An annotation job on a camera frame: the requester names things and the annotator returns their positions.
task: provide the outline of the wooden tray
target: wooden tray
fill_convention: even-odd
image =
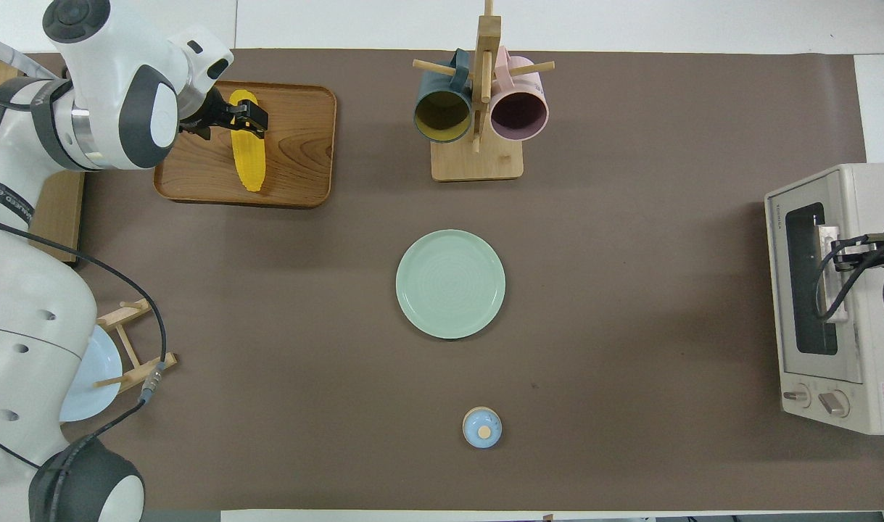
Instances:
[[[228,130],[209,141],[181,133],[154,169],[154,189],[176,202],[312,208],[329,197],[335,142],[335,95],[325,87],[285,83],[218,82],[224,99],[245,88],[267,110],[265,184],[249,192],[239,181]]]

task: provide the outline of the mug handle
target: mug handle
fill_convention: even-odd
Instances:
[[[502,89],[512,89],[515,83],[512,83],[512,76],[509,75],[509,52],[505,50],[505,46],[500,46],[497,50],[497,65],[494,66],[494,72],[497,73],[497,81]]]
[[[468,51],[461,49],[458,47],[458,50],[455,50],[455,56],[452,56],[451,63],[449,66],[455,69],[455,75],[451,77],[451,89],[457,92],[461,92],[464,89],[465,83],[468,82]]]

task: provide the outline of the pink mug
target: pink mug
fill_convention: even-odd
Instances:
[[[527,57],[509,56],[504,46],[497,53],[490,89],[490,125],[501,138],[524,141],[542,132],[548,123],[548,103],[538,72],[510,76],[509,70],[532,65]]]

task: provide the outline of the mug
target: mug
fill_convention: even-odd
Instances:
[[[413,123],[416,129],[436,143],[448,143],[464,136],[471,128],[471,82],[468,81],[468,51],[458,49],[449,63],[454,76],[426,70],[419,82]]]
[[[548,103],[538,72],[512,77],[510,69],[532,65],[527,57],[509,56],[505,47],[497,51],[490,89],[490,126],[501,138],[524,141],[542,132],[548,123]]]

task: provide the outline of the toaster oven window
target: toaster oven window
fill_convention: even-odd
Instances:
[[[790,252],[796,348],[806,354],[835,355],[838,353],[835,325],[823,323],[816,317],[813,284],[819,275],[819,261],[822,261],[817,226],[825,224],[825,208],[822,204],[811,204],[787,212],[784,223]]]

